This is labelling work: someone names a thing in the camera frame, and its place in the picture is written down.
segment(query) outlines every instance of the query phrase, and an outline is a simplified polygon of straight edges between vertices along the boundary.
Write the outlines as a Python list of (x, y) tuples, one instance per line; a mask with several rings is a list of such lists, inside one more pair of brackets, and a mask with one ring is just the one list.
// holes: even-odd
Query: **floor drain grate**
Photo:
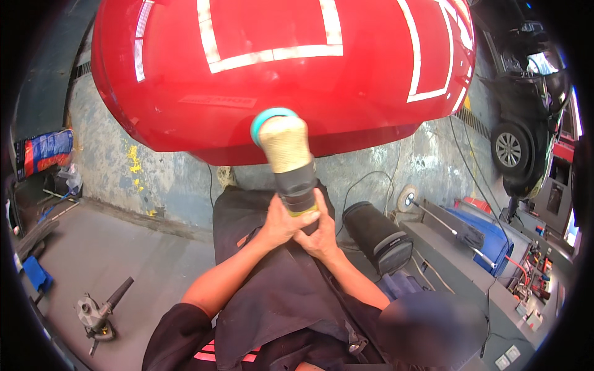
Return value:
[(468, 108), (462, 107), (462, 109), (454, 114), (454, 116), (462, 120), (469, 127), (476, 130), (477, 133), (481, 134), (488, 141), (491, 140), (491, 130), (487, 128), (485, 124), (483, 124), (481, 120), (479, 120), (478, 117), (476, 117), (474, 113), (472, 113)]
[(91, 61), (85, 62), (80, 66), (76, 67), (76, 71), (74, 72), (74, 79), (76, 80), (79, 77), (85, 76), (91, 73)]

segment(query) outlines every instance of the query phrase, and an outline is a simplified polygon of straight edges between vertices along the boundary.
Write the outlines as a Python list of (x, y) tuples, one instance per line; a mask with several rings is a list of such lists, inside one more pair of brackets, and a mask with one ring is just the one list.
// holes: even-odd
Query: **forearm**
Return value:
[(267, 242), (256, 236), (234, 256), (198, 277), (181, 302), (196, 305), (213, 318), (270, 250)]
[(327, 256), (320, 260), (336, 278), (345, 293), (381, 310), (390, 304), (390, 300), (380, 288), (359, 272), (339, 248), (332, 249)]

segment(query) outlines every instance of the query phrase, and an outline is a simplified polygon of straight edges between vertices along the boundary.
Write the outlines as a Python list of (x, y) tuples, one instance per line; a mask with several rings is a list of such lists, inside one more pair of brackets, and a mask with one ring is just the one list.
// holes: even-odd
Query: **electrical outlet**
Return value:
[(505, 352), (505, 355), (507, 356), (507, 358), (509, 358), (510, 362), (514, 362), (518, 359), (518, 357), (520, 357), (520, 351), (518, 350), (518, 348), (516, 348), (515, 345), (512, 345), (511, 348), (509, 348)]
[(511, 365), (511, 363), (509, 359), (507, 359), (505, 354), (502, 354), (501, 357), (497, 358), (497, 360), (495, 361), (495, 365), (498, 369), (503, 371), (505, 368), (507, 368), (507, 366)]

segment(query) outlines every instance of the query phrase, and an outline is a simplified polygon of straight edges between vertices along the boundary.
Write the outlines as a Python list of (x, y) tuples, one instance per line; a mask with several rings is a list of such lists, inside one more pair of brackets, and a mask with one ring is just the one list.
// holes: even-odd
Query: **red hose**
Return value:
[(524, 273), (524, 285), (528, 284), (528, 275), (526, 274), (526, 270), (524, 269), (524, 267), (522, 267), (520, 264), (514, 262), (513, 260), (510, 259), (509, 256), (505, 255), (505, 258), (507, 260), (509, 260), (510, 262), (512, 262), (513, 264), (516, 264), (518, 268), (520, 268), (522, 270), (522, 272)]

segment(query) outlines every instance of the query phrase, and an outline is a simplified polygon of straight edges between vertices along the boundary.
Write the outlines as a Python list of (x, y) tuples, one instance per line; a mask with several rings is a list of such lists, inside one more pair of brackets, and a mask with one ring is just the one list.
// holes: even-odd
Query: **sneaker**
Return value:
[(238, 186), (237, 178), (235, 177), (233, 167), (219, 166), (219, 168), (217, 169), (217, 179), (219, 180), (219, 184), (221, 184), (221, 188), (223, 188), (223, 191), (230, 185), (236, 187)]

